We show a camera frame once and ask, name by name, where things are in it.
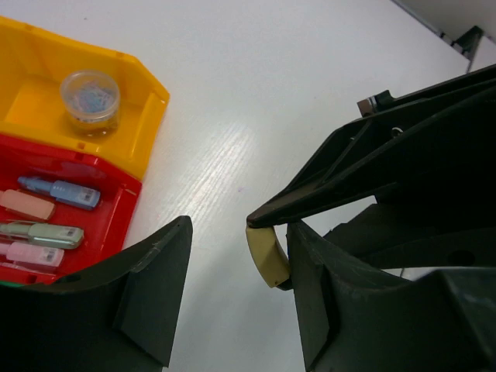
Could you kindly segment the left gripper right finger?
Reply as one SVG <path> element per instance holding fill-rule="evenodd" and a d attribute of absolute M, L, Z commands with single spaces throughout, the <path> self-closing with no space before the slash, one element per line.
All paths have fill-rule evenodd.
<path fill-rule="evenodd" d="M 495 272 L 383 272 L 303 222 L 288 227 L 308 371 L 493 371 Z"/>

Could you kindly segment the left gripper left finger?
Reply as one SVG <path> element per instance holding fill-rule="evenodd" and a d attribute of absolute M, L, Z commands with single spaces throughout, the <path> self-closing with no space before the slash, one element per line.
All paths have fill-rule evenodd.
<path fill-rule="evenodd" d="M 182 215 L 52 284 L 1 288 L 3 371 L 160 371 L 168 366 L 191 255 Z"/>

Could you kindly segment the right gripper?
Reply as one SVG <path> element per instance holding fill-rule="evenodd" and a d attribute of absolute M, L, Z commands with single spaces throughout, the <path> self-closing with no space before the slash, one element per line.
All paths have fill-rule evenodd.
<path fill-rule="evenodd" d="M 370 103 L 247 224 L 281 225 L 374 195 L 324 238 L 379 269 L 494 267 L 494 67 Z"/>

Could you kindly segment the yellow eraser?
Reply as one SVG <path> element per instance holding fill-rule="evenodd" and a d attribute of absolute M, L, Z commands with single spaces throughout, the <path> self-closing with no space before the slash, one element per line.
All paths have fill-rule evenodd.
<path fill-rule="evenodd" d="M 270 288 L 285 290 L 290 283 L 290 265 L 274 227 L 246 227 L 246 239 L 253 262 Z"/>

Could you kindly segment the green correction tape case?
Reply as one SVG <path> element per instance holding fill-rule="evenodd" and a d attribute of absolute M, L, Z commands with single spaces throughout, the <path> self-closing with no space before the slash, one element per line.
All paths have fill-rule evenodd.
<path fill-rule="evenodd" d="M 35 246 L 74 250 L 82 244 L 84 230 L 74 226 L 12 221 L 1 224 L 1 237 Z"/>

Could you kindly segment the pink correction tape case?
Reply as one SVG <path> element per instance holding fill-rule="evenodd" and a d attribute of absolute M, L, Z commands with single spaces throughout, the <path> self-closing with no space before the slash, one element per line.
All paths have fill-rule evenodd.
<path fill-rule="evenodd" d="M 64 258 L 64 250 L 13 242 L 1 243 L 1 255 L 15 263 L 57 268 Z"/>

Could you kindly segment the blue correction tape case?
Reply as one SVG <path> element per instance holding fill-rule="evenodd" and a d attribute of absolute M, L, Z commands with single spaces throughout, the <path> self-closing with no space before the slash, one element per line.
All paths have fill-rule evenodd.
<path fill-rule="evenodd" d="M 49 182 L 35 177 L 19 177 L 17 181 L 28 191 L 50 196 L 59 203 L 84 210 L 93 210 L 101 197 L 98 190 L 66 181 Z"/>

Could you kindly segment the orange correction tape case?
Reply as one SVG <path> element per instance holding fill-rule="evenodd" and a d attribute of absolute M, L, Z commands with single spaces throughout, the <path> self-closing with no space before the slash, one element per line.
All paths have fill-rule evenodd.
<path fill-rule="evenodd" d="M 56 209 L 51 201 L 12 189 L 1 191 L 1 206 L 17 215 L 41 221 L 49 220 Z"/>

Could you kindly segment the round tape roll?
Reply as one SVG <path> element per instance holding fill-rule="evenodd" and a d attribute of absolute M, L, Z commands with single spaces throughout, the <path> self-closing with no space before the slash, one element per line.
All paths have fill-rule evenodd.
<path fill-rule="evenodd" d="M 95 70 L 72 72 L 60 84 L 60 96 L 76 133 L 105 136 L 117 130 L 121 94 L 109 75 Z"/>

